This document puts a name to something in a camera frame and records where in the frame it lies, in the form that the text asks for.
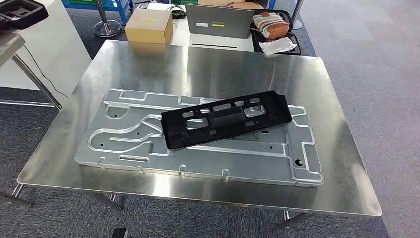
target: black case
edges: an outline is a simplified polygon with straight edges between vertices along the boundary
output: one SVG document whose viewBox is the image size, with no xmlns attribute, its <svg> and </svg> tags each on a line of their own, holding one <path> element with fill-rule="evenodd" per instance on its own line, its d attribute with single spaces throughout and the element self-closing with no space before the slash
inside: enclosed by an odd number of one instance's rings
<svg viewBox="0 0 420 238">
<path fill-rule="evenodd" d="M 262 12 L 277 13 L 278 15 L 280 15 L 284 19 L 285 22 L 289 23 L 289 32 L 287 33 L 287 35 L 285 37 L 288 37 L 294 44 L 297 44 L 297 46 L 290 51 L 279 52 L 278 54 L 300 55 L 301 54 L 301 47 L 299 45 L 298 39 L 296 38 L 295 34 L 293 34 L 291 32 L 293 30 L 293 23 L 292 23 L 292 20 L 290 18 L 289 13 L 286 12 L 286 11 L 283 11 L 283 10 L 254 9 L 255 15 L 260 14 Z M 251 23 L 251 28 L 256 29 L 257 26 L 254 23 Z M 261 32 L 255 31 L 255 30 L 251 30 L 251 35 L 252 35 L 252 44 L 254 46 L 254 51 L 255 52 L 263 52 L 263 50 L 259 46 L 258 42 L 267 42 L 264 35 L 262 35 Z"/>
<path fill-rule="evenodd" d="M 3 18 L 1 30 L 23 30 L 47 18 L 48 13 L 36 1 L 7 0 L 0 3 L 0 16 Z"/>
</svg>

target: laptop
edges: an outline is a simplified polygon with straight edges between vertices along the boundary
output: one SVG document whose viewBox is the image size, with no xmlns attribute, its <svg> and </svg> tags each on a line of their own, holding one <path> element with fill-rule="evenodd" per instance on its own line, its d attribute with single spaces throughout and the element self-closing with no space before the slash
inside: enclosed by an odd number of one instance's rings
<svg viewBox="0 0 420 238">
<path fill-rule="evenodd" d="M 247 38 L 254 11 L 186 4 L 190 33 Z"/>
</svg>

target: metal table top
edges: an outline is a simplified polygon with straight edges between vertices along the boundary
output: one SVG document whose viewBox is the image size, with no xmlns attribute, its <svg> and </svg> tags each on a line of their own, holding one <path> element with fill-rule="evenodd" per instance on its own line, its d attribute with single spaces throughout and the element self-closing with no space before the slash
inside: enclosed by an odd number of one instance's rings
<svg viewBox="0 0 420 238">
<path fill-rule="evenodd" d="M 74 160 L 110 88 L 229 98 L 266 90 L 307 109 L 324 175 L 319 187 L 179 177 L 83 166 Z M 107 40 L 23 168 L 19 183 L 279 208 L 380 216 L 382 210 L 322 59 Z"/>
</svg>

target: aluminum plate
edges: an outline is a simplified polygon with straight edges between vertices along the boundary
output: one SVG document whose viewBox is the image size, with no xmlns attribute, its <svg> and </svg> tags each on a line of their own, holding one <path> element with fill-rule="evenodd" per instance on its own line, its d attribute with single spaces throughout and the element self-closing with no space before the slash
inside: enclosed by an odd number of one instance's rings
<svg viewBox="0 0 420 238">
<path fill-rule="evenodd" d="M 293 120 L 288 125 L 168 150 L 160 114 L 217 100 L 111 89 L 75 160 L 88 166 L 176 176 L 296 186 L 323 183 L 309 119 L 299 106 L 289 105 Z M 191 129 L 202 126 L 200 120 L 189 125 Z"/>
</svg>

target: metal stand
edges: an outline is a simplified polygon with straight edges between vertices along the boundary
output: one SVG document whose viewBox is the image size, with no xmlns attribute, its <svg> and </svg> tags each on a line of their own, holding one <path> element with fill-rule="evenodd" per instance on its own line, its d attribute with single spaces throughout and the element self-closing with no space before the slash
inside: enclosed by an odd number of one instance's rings
<svg viewBox="0 0 420 238">
<path fill-rule="evenodd" d="M 93 28 L 95 34 L 104 38 L 118 35 L 121 32 L 121 24 L 115 20 L 107 19 L 101 0 L 95 0 L 95 4 L 102 19 Z"/>
<path fill-rule="evenodd" d="M 288 211 L 283 211 L 284 213 L 284 222 L 280 223 L 277 225 L 277 229 L 278 230 L 283 230 L 287 227 L 291 227 L 301 221 L 304 221 L 308 218 L 311 218 L 312 216 L 314 216 L 312 213 L 299 213 L 298 215 L 294 216 L 294 217 L 290 217 L 289 216 L 289 212 Z"/>
<path fill-rule="evenodd" d="M 6 193 L 0 192 L 0 200 L 5 201 L 9 204 L 15 204 L 22 207 L 30 207 L 32 204 L 30 201 L 26 201 L 21 198 L 18 198 L 18 195 L 20 191 L 22 190 L 22 188 L 23 188 L 23 185 L 18 184 L 17 187 L 14 189 L 12 195 L 8 195 Z"/>
<path fill-rule="evenodd" d="M 28 67 L 27 64 L 22 60 L 19 55 L 15 54 L 12 56 L 12 60 L 19 66 L 19 68 L 28 76 L 31 81 L 40 89 L 40 91 L 51 101 L 54 106 L 56 106 L 59 110 L 63 107 L 61 103 L 54 97 L 54 95 L 48 91 L 48 88 L 39 80 L 36 74 Z"/>
<path fill-rule="evenodd" d="M 296 7 L 292 15 L 293 30 L 297 30 L 302 27 L 302 23 L 297 19 L 297 17 L 302 8 L 303 0 L 297 0 L 295 2 L 296 2 Z"/>
<path fill-rule="evenodd" d="M 119 211 L 122 210 L 122 207 L 115 203 L 115 198 L 116 198 L 115 194 L 111 195 L 111 199 L 108 199 L 102 193 L 89 192 L 88 194 L 91 195 L 92 197 L 94 197 L 100 203 L 103 203 L 105 206 L 107 206 L 108 208 L 110 208 L 114 211 L 119 212 Z"/>
</svg>

